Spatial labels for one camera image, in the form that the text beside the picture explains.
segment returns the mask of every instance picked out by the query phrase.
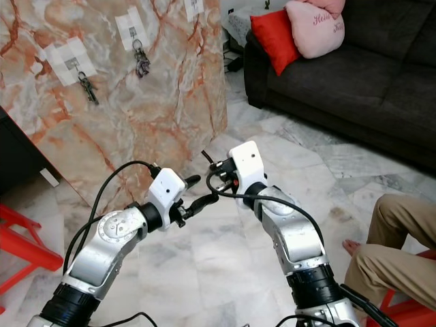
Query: white label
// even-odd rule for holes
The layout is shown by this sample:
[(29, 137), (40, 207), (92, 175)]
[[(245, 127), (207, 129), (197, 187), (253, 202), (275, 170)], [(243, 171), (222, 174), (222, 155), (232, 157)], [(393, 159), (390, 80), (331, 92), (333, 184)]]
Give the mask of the white label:
[(87, 77), (97, 75), (87, 50), (78, 37), (68, 39), (67, 44), (59, 48), (51, 44), (44, 49), (44, 54), (65, 87), (79, 81), (78, 72), (84, 72)]
[(136, 7), (130, 7), (127, 15), (115, 17), (116, 25), (120, 32), (121, 41), (123, 42), (124, 50), (133, 50), (134, 39), (140, 40), (142, 47), (150, 45), (147, 34), (145, 33), (144, 25), (139, 16)]
[(195, 15), (204, 11), (203, 0), (185, 0), (186, 17), (191, 22)]

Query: sofa cushion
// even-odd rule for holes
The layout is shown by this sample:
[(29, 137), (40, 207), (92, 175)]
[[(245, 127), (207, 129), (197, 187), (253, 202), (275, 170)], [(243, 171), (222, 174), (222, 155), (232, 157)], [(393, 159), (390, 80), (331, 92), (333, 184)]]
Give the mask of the sofa cushion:
[(270, 70), (268, 88), (371, 126), (399, 68), (394, 59), (343, 44), (325, 56), (293, 62), (280, 77)]
[(386, 133), (436, 149), (435, 90), (436, 68), (404, 65), (386, 93), (377, 124)]
[(411, 45), (406, 62), (436, 67), (436, 5)]
[(347, 0), (345, 43), (403, 59), (433, 6), (420, 0)]

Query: red chair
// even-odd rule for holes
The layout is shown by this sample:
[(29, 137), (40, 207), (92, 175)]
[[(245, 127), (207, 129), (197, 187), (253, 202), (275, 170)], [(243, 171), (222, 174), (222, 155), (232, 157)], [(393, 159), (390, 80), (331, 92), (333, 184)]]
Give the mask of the red chair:
[[(420, 257), (436, 260), (436, 251), (428, 250), (418, 254)], [(388, 290), (380, 309), (394, 320), (399, 327), (431, 327), (436, 326), (436, 311), (421, 305), (415, 300), (407, 300), (397, 305), (389, 306), (395, 295), (394, 290)], [(367, 327), (379, 326), (377, 322), (368, 318)]]
[[(0, 295), (4, 294), (38, 267), (56, 271), (62, 266), (62, 257), (47, 249), (38, 234), (36, 234), (35, 228), (41, 228), (40, 224), (2, 204), (0, 204), (0, 218), (5, 220), (5, 222), (0, 223), (0, 249), (30, 262), (30, 265), (18, 271), (14, 276), (0, 285)], [(19, 225), (28, 229), (35, 242), (10, 229), (12, 225)], [(5, 308), (0, 307), (0, 315), (4, 311)]]

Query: black cable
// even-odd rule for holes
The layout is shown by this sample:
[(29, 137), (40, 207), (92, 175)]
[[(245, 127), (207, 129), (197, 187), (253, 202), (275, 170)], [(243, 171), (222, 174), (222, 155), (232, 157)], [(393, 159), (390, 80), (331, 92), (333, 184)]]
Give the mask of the black cable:
[[(150, 172), (153, 178), (155, 178), (155, 175), (157, 175), (160, 171), (160, 168), (155, 167), (145, 161), (141, 161), (141, 160), (133, 160), (133, 161), (129, 161), (125, 164), (123, 164), (122, 166), (118, 167), (116, 170), (114, 170), (114, 172), (104, 181), (103, 185), (100, 187), (100, 190), (98, 191), (97, 197), (95, 198), (94, 201), (94, 205), (93, 208), (91, 209), (91, 214), (89, 215), (89, 219), (88, 222), (92, 221), (94, 216), (95, 216), (95, 212), (97, 211), (97, 207), (98, 207), (98, 203), (100, 201), (100, 198), (103, 194), (104, 189), (106, 188), (106, 186), (109, 184), (109, 182), (112, 180), (112, 178), (114, 178), (121, 170), (123, 170), (124, 168), (134, 165), (134, 164), (140, 164), (140, 165), (144, 165), (146, 166)], [(77, 250), (74, 254), (74, 258), (78, 255), (78, 253), (80, 252), (80, 250), (83, 248), (83, 245), (87, 239), (89, 230), (91, 229), (91, 224), (87, 225), (87, 227), (84, 229), (84, 234), (82, 239), (80, 240), (79, 245), (77, 246)], [(70, 246), (73, 247), (74, 243), (76, 242), (76, 240), (72, 243), (70, 243)], [(63, 263), (63, 273), (65, 274), (65, 272), (67, 271), (68, 268), (68, 262), (69, 262), (69, 255), (71, 255), (71, 253), (67, 253), (68, 256), (65, 255), (65, 261)]]
[(251, 195), (251, 194), (233, 194), (233, 193), (226, 193), (226, 192), (218, 191), (217, 189), (215, 189), (211, 185), (211, 178), (214, 175), (215, 175), (215, 173), (211, 172), (206, 177), (206, 185), (207, 185), (207, 187), (210, 189), (210, 191), (212, 193), (215, 193), (215, 194), (217, 194), (219, 196), (224, 196), (224, 197), (227, 197), (227, 198), (234, 198), (234, 199), (252, 199), (252, 200), (274, 201), (274, 202), (278, 202), (278, 203), (284, 204), (285, 206), (288, 206), (290, 208), (293, 208), (295, 211), (298, 211), (303, 216), (305, 216), (312, 223), (313, 227), (315, 228), (315, 230), (316, 230), (316, 232), (318, 234), (318, 237), (321, 240), (321, 243), (324, 245), (324, 238), (322, 237), (322, 233), (321, 233), (320, 227), (318, 226), (318, 224), (316, 223), (314, 218), (312, 218), (312, 216), (310, 216), (310, 214), (308, 212), (304, 211), (299, 206), (296, 206), (295, 204), (292, 204), (292, 203), (290, 203), (288, 201), (285, 201), (285, 200), (282, 200), (282, 199), (279, 199), (279, 198), (274, 198), (272, 196), (257, 196), (257, 195)]
[(333, 326), (333, 327), (338, 326), (336, 324), (333, 324), (332, 322), (329, 322), (328, 320), (318, 318), (318, 317), (312, 317), (311, 315), (289, 315), (287, 317), (284, 317), (282, 320), (280, 320), (280, 322), (275, 327), (280, 327), (281, 325), (283, 325), (284, 322), (288, 321), (289, 319), (294, 319), (294, 318), (309, 319), (309, 320), (313, 320), (314, 322), (322, 322), (323, 324)]
[(91, 221), (88, 221), (74, 235), (73, 239), (71, 240), (71, 242), (68, 245), (67, 253), (65, 254), (65, 260), (63, 261), (63, 274), (65, 274), (67, 272), (68, 261), (69, 261), (69, 257), (71, 255), (71, 252), (73, 251), (74, 243), (76, 243), (77, 239), (79, 238), (79, 236), (83, 233), (83, 231), (85, 229), (90, 228), (93, 223), (99, 221), (102, 217), (103, 216), (100, 216), (100, 217), (92, 219)]
[(150, 323), (153, 325), (153, 327), (157, 327), (157, 324), (145, 312), (138, 312), (137, 314), (131, 316), (130, 318), (127, 318), (127, 319), (124, 319), (124, 320), (120, 320), (119, 322), (113, 322), (111, 324), (104, 325), (102, 327), (114, 327), (114, 326), (118, 326), (118, 325), (121, 325), (121, 324), (125, 324), (126, 322), (130, 322), (133, 319), (135, 319), (136, 317), (139, 317), (140, 315), (143, 315), (145, 318), (147, 318), (150, 321)]
[(207, 154), (205, 150), (202, 151), (202, 155), (206, 158), (207, 161), (209, 161), (210, 164), (213, 164), (213, 160), (210, 155)]

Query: person's leg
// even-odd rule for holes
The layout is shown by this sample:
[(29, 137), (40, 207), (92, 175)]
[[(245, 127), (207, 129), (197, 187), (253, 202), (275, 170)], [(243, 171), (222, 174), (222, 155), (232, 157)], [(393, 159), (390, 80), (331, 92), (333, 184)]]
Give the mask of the person's leg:
[(354, 252), (345, 284), (379, 305), (388, 288), (399, 290), (436, 310), (436, 261), (382, 245)]
[(436, 249), (436, 204), (387, 194), (375, 204), (367, 244), (401, 249), (407, 234)]

